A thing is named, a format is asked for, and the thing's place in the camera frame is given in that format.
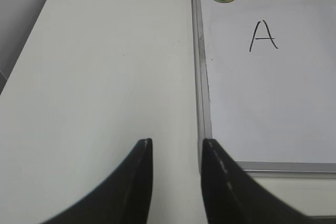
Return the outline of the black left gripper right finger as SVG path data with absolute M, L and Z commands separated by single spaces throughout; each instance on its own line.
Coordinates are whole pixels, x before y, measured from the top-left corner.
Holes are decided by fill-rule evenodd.
M 335 223 L 308 217 L 254 181 L 212 138 L 202 142 L 201 189 L 208 223 Z

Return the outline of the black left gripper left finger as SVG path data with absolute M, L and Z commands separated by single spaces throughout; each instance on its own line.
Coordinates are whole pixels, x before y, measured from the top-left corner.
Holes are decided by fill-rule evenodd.
M 47 223 L 146 223 L 153 188 L 153 142 L 134 148 L 98 187 Z

